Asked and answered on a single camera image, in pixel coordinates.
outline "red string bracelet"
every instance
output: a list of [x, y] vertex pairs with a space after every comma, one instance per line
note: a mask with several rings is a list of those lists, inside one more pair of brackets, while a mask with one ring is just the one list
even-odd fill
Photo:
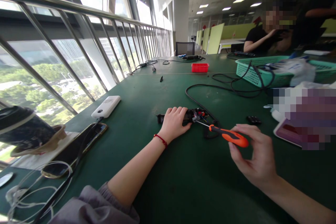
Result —
[[157, 134], [154, 134], [154, 137], [158, 137], [158, 138], [160, 138], [161, 139], [161, 141], [162, 141], [162, 143], [165, 145], [165, 147], [166, 147], [166, 149], [167, 149], [167, 147], [168, 147], [168, 144], [167, 144], [167, 142], [165, 141], [165, 140], [163, 140], [163, 138], [162, 137], [160, 137], [159, 135], [157, 135]]

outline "small red container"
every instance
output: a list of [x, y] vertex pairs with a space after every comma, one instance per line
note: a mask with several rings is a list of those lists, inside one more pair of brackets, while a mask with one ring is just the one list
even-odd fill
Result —
[[191, 71], [192, 72], [208, 72], [209, 64], [191, 64]]

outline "screwdriver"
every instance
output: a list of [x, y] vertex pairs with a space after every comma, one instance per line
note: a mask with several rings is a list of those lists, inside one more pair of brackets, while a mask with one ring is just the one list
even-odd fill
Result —
[[213, 124], [209, 126], [199, 121], [195, 121], [195, 122], [198, 122], [200, 124], [203, 124], [204, 126], [209, 127], [209, 130], [212, 132], [217, 132], [219, 134], [222, 134], [222, 137], [228, 142], [234, 143], [243, 148], [246, 148], [249, 145], [248, 140], [242, 135], [238, 134], [237, 132], [226, 130], [226, 129], [220, 129], [220, 128], [217, 128]]

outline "metal railing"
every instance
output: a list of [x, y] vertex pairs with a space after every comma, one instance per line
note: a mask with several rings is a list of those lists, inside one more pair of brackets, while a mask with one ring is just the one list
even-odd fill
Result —
[[[125, 46], [121, 40], [121, 37], [124, 35], [126, 37], [127, 46], [131, 53], [131, 59], [132, 63], [135, 65], [135, 60], [132, 54], [130, 41], [133, 42], [133, 45], [135, 47], [136, 52], [136, 59], [139, 63], [143, 63], [146, 60], [151, 60], [154, 57], [167, 57], [172, 56], [172, 33], [169, 30], [163, 29], [161, 27], [149, 25], [146, 23], [139, 22], [137, 20], [120, 17], [117, 15], [114, 15], [112, 13], [104, 12], [102, 10], [94, 9], [88, 6], [84, 6], [81, 4], [73, 3], [66, 0], [9, 0], [17, 3], [22, 11], [25, 13], [29, 21], [32, 23], [32, 25], [35, 27], [35, 29], [38, 31], [38, 33], [43, 37], [43, 39], [47, 42], [47, 44], [50, 46], [50, 48], [54, 51], [55, 55], [59, 58], [59, 60], [64, 64], [64, 66], [67, 68], [71, 76], [76, 80], [79, 87], [84, 91], [84, 93], [92, 100], [94, 101], [93, 96], [87, 90], [85, 85], [82, 83], [80, 78], [76, 75], [74, 70], [71, 68], [69, 63], [66, 61], [65, 57], [62, 55], [62, 53], [58, 50], [54, 42], [50, 39], [50, 37], [45, 32], [43, 26], [40, 24], [40, 22], [37, 20], [35, 15], [31, 12], [31, 10], [28, 8], [28, 5], [32, 6], [39, 6], [43, 8], [48, 9], [54, 9], [57, 12], [59, 12], [59, 15], [65, 24], [67, 30], [69, 31], [71, 37], [74, 39], [76, 44], [78, 45], [79, 49], [84, 55], [84, 58], [87, 60], [89, 66], [91, 67], [93, 73], [97, 77], [99, 83], [104, 88], [105, 91], [108, 91], [104, 82], [102, 81], [101, 77], [99, 76], [98, 72], [96, 71], [91, 59], [89, 58], [87, 52], [85, 51], [84, 47], [82, 46], [79, 38], [75, 34], [74, 28], [72, 27], [70, 21], [68, 20], [68, 17], [66, 15], [66, 12], [69, 13], [75, 13], [79, 14], [80, 17], [83, 18], [85, 24], [87, 25], [89, 29], [89, 33], [95, 42], [98, 51], [101, 54], [101, 57], [103, 58], [105, 64], [108, 67], [109, 72], [111, 73], [114, 81], [116, 84], [119, 84], [120, 80], [118, 79], [113, 66], [99, 40], [99, 37], [96, 33], [96, 30], [94, 29], [94, 26], [92, 25], [90, 19], [88, 16], [97, 17], [100, 20], [100, 24], [102, 26], [102, 29], [104, 31], [104, 34], [108, 40], [108, 43], [113, 51], [114, 59], [117, 62], [118, 68], [120, 69], [120, 72], [122, 73], [123, 78], [125, 78], [124, 71], [120, 65], [120, 62], [118, 60], [117, 54], [115, 52], [115, 49], [112, 45], [110, 36], [107, 31], [107, 26], [104, 23], [104, 19], [107, 19], [111, 22], [113, 31], [116, 34], [116, 38], [119, 42], [122, 56], [126, 62], [128, 72], [132, 72], [132, 68], [130, 65], [130, 61], [128, 59]], [[121, 22], [121, 27], [117, 26], [117, 21]], [[67, 110], [69, 110], [73, 115], [76, 115], [76, 110], [67, 102], [65, 101], [60, 94], [58, 94], [51, 85], [48, 84], [47, 81], [43, 79], [41, 75], [39, 75], [33, 68], [30, 66], [27, 61], [23, 57], [20, 56], [20, 54], [2, 37], [0, 37], [0, 46], [3, 47], [3, 49], [11, 55], [25, 70], [27, 70], [38, 82], [46, 89], [48, 90], [53, 97], [59, 101]]]

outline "black chair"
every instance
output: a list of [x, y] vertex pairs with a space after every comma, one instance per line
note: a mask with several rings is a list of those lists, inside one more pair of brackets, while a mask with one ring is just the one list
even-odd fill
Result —
[[176, 42], [176, 52], [177, 55], [195, 55], [195, 43], [194, 42]]

